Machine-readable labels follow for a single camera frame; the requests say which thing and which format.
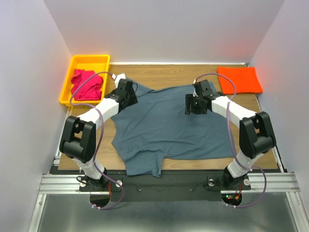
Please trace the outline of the grey-blue t-shirt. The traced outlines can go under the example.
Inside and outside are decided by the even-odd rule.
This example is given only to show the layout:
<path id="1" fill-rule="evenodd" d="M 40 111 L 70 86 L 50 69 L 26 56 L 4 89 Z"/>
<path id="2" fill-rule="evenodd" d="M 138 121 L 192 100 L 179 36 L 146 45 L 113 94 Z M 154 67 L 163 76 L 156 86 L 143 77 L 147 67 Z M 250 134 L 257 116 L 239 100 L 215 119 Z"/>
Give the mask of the grey-blue t-shirt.
<path id="1" fill-rule="evenodd" d="M 138 84 L 138 102 L 112 117 L 112 141 L 129 176 L 161 175 L 164 158 L 205 160 L 232 157 L 226 119 L 213 112 L 185 114 L 192 85 L 150 89 Z"/>

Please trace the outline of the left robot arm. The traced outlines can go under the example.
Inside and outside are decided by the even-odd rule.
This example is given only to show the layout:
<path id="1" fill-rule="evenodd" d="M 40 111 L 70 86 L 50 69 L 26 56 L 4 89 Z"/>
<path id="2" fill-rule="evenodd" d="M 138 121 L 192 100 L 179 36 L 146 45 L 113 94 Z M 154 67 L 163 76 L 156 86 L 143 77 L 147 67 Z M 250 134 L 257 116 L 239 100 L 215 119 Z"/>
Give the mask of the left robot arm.
<path id="1" fill-rule="evenodd" d="M 125 108 L 138 102 L 133 81 L 124 74 L 115 78 L 116 88 L 97 105 L 79 116 L 69 116 L 64 124 L 59 150 L 77 163 L 85 177 L 79 177 L 82 187 L 90 186 L 98 191 L 106 188 L 107 171 L 98 161 L 97 152 L 102 142 L 97 142 L 97 129 L 104 133 L 104 122 Z"/>

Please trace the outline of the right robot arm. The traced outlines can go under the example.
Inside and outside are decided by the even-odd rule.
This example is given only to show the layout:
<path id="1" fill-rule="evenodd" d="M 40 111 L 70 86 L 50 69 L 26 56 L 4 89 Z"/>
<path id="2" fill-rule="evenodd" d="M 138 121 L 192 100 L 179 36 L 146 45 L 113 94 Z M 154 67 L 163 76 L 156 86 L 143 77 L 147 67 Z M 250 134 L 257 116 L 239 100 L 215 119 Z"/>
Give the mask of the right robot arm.
<path id="1" fill-rule="evenodd" d="M 239 153 L 224 169 L 225 188 L 236 186 L 252 169 L 263 154 L 276 146 L 276 138 L 270 116 L 266 112 L 255 112 L 233 102 L 225 94 L 214 92 L 208 80 L 193 82 L 194 93 L 185 96 L 185 114 L 206 114 L 208 111 L 227 119 L 239 129 Z"/>

